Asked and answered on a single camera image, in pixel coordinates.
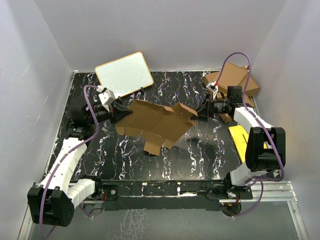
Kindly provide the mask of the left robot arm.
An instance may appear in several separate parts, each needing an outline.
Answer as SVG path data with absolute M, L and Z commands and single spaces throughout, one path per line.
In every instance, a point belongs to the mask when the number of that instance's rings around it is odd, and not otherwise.
M 97 200 L 103 195 L 104 188 L 98 177 L 85 176 L 69 186 L 79 160 L 98 134 L 99 123 L 109 120 L 115 124 L 132 114 L 132 110 L 123 105 L 121 97 L 114 99 L 106 93 L 100 93 L 98 97 L 99 101 L 92 105 L 79 97 L 73 100 L 60 153 L 44 180 L 27 193 L 35 224 L 67 227 L 76 207 L 87 197 Z

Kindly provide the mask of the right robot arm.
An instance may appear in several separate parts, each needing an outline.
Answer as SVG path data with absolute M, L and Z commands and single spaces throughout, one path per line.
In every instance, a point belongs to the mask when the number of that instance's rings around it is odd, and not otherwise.
M 208 121 L 214 114 L 228 114 L 248 134 L 245 160 L 229 172 L 220 183 L 209 183 L 204 187 L 210 200 L 219 197 L 239 198 L 257 181 L 281 182 L 286 163 L 286 132 L 282 127 L 273 127 L 261 119 L 242 98 L 241 86 L 229 86 L 227 97 L 216 100 L 218 85 L 207 85 L 208 94 L 203 103 L 192 114 L 192 120 Z

